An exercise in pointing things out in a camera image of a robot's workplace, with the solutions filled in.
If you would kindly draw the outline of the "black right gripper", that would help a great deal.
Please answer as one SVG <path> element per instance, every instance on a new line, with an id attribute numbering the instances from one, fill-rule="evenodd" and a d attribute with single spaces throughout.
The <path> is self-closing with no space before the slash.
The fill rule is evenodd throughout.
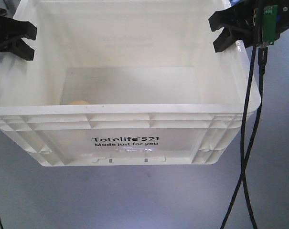
<path id="1" fill-rule="evenodd" d="M 223 52 L 239 40 L 242 40 L 245 47 L 248 48 L 254 45 L 256 33 L 258 34 L 257 45 L 263 44 L 263 15 L 261 16 L 261 25 L 257 30 L 255 29 L 258 18 L 258 1 L 241 0 L 239 3 L 241 4 L 236 4 L 225 10 L 215 11 L 208 19 L 211 31 L 214 32 L 224 28 L 213 42 L 216 53 Z M 278 40 L 280 35 L 289 29 L 289 0 L 263 1 L 263 9 L 265 6 L 271 5 L 278 5 L 276 25 L 276 40 Z"/>

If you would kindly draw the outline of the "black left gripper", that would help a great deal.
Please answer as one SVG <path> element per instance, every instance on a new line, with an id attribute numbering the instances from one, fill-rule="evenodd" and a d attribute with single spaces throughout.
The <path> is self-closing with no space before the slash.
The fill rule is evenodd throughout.
<path id="1" fill-rule="evenodd" d="M 34 60 L 34 49 L 21 38 L 36 40 L 37 28 L 29 21 L 18 21 L 3 17 L 0 7 L 0 52 L 10 52 L 26 61 Z"/>

